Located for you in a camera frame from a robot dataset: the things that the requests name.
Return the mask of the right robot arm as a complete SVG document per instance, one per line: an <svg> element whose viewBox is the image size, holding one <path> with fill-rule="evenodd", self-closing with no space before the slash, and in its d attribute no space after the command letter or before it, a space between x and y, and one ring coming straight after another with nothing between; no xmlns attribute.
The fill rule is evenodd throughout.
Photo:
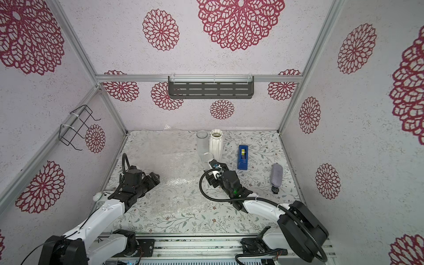
<svg viewBox="0 0 424 265"><path fill-rule="evenodd" d="M328 261L323 245L329 232L304 203L279 204L261 198L241 184L235 171L216 160L208 162L201 180L207 180L214 188L220 187L228 196L226 199L212 198L200 185L199 190L206 199L230 203L237 211L255 214L277 224L265 227L255 238L241 240L243 253L235 256L238 264L242 257L283 256L288 250L305 262L311 263L315 259L323 263Z"/></svg>

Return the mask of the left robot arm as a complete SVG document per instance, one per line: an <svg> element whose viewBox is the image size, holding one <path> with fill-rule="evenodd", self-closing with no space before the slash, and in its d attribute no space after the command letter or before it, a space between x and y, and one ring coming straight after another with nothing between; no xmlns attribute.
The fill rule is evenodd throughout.
<svg viewBox="0 0 424 265"><path fill-rule="evenodd" d="M118 188L85 221L61 236L51 236L40 245L40 265L102 265L115 255L142 256L143 248L134 232L118 229L99 240L104 230L160 184L154 172L145 174L122 155L123 172Z"/></svg>

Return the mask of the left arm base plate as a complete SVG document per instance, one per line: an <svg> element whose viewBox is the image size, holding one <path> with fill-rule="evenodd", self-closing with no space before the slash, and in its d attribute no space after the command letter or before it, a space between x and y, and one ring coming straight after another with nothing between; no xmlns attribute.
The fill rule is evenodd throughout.
<svg viewBox="0 0 424 265"><path fill-rule="evenodd" d="M155 247L154 239L135 239L128 240L124 251L114 255L115 258L121 257L151 257Z"/></svg>

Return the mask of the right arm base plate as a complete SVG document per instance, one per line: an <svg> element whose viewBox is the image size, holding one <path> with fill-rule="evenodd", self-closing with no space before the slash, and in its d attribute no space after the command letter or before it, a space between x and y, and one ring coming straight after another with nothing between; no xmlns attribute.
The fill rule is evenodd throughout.
<svg viewBox="0 0 424 265"><path fill-rule="evenodd" d="M287 249L269 248L260 238L242 238L241 246L243 251L240 255L241 257L258 257L268 255L286 256L288 254Z"/></svg>

